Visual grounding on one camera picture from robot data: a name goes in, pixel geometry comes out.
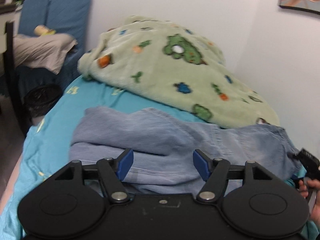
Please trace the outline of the person right hand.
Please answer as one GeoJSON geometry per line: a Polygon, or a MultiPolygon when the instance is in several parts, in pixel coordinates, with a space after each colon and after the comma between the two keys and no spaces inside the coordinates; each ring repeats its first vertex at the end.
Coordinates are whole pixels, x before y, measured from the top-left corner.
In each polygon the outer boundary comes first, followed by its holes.
{"type": "Polygon", "coordinates": [[[299,192],[308,200],[310,220],[316,224],[317,228],[320,226],[319,189],[319,180],[299,181],[299,192]]]}

